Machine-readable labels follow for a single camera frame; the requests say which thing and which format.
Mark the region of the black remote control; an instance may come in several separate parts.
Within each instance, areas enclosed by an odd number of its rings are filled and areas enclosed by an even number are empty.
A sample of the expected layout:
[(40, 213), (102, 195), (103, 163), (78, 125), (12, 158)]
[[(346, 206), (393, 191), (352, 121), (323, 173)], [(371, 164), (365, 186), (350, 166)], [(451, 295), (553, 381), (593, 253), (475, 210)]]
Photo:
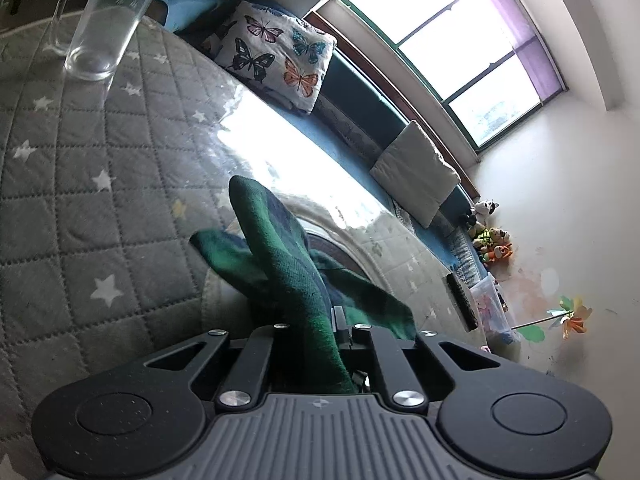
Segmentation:
[(462, 323), (468, 332), (478, 329), (478, 319), (475, 313), (475, 302), (469, 289), (460, 281), (454, 272), (445, 276), (445, 283), (452, 297), (452, 303), (462, 319)]

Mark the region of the clear plastic toy box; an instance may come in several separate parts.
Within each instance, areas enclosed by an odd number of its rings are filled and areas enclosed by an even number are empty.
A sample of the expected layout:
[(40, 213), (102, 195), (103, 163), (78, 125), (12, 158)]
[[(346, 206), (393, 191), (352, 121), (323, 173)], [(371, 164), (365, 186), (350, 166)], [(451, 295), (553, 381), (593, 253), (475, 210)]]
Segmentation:
[(514, 344), (513, 330), (503, 310), (495, 278), (488, 273), (471, 292), (488, 344), (496, 348)]

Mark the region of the stuffed toys pile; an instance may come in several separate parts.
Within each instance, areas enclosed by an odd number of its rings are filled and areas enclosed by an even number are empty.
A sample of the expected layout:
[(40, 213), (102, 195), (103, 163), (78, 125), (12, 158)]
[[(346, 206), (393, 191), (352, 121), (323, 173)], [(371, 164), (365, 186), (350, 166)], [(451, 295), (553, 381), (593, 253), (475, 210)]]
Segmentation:
[(502, 229), (485, 228), (481, 224), (469, 230), (472, 245), (484, 266), (509, 259), (513, 255), (511, 234)]

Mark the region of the colourful paper pinwheel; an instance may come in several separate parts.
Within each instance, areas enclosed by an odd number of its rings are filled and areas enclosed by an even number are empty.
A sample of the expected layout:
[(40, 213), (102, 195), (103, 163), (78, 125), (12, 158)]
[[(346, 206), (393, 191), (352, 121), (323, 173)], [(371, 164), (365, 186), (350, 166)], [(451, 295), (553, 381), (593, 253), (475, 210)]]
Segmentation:
[(545, 318), (513, 325), (511, 330), (528, 342), (540, 344), (546, 340), (544, 325), (547, 325), (549, 330), (559, 328), (562, 339), (567, 340), (571, 334), (583, 335), (588, 332), (587, 321), (592, 314), (593, 308), (587, 307), (582, 298), (562, 296), (555, 309), (547, 310)]

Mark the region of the black white plush toy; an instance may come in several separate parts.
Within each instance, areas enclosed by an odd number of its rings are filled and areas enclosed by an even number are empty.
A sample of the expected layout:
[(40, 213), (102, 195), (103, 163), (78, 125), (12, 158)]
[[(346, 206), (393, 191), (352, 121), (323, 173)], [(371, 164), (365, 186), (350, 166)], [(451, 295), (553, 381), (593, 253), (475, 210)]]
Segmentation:
[(480, 200), (471, 206), (471, 209), (461, 219), (467, 226), (475, 226), (477, 223), (485, 224), (488, 218), (499, 208), (495, 200)]

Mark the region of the plain beige pillow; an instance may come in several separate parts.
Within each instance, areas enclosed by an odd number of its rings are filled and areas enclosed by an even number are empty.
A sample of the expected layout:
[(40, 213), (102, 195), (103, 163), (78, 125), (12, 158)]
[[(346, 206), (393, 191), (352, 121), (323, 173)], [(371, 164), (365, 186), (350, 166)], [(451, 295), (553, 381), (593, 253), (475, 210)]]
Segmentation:
[(383, 151), (370, 175), (424, 229), (461, 182), (454, 167), (414, 120)]

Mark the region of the grey quilted star tablecloth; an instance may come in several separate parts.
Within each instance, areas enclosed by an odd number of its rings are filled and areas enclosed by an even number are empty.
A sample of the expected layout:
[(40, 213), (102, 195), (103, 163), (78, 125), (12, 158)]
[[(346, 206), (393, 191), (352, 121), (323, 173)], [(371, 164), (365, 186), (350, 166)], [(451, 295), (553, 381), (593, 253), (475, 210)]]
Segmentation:
[(340, 242), (416, 325), (479, 344), (449, 266), (314, 117), (283, 116), (150, 20), (116, 74), (68, 76), (39, 21), (1, 37), (1, 474), (35, 479), (37, 404), (58, 387), (209, 330), (238, 297), (191, 246), (236, 231), (253, 178)]

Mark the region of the blue covered sofa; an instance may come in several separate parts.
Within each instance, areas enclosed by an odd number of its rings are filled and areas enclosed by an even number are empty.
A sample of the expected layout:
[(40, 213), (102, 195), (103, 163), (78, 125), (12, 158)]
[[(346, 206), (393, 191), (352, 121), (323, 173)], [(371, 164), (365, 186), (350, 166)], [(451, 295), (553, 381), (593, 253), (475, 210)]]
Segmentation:
[[(236, 6), (242, 1), (278, 15), (290, 18), (294, 15), (276, 0), (155, 0), (150, 15), (207, 53), (205, 40), (224, 36)], [(465, 229), (471, 204), (461, 186), (452, 190), (432, 223), (424, 228), (369, 174), (378, 156), (400, 135), (408, 120), (343, 52), (334, 51), (311, 114), (300, 114), (288, 104), (272, 106), (335, 159), (466, 284), (473, 286), (486, 278), (487, 270)]]

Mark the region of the butterfly print pillow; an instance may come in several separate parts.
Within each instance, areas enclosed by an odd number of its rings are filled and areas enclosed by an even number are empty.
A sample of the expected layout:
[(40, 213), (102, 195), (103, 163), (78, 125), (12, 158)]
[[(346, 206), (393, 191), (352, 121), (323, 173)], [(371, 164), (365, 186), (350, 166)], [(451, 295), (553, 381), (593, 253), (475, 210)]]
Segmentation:
[(335, 46), (333, 36), (300, 18), (245, 0), (202, 43), (236, 78), (305, 115), (316, 105)]

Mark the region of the green framed window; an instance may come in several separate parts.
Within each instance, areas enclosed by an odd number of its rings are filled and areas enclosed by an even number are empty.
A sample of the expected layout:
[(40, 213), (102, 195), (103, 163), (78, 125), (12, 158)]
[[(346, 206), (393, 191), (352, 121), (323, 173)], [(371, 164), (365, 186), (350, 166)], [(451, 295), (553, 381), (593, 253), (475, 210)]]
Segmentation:
[(317, 11), (463, 166), (544, 104), (489, 0), (328, 0)]

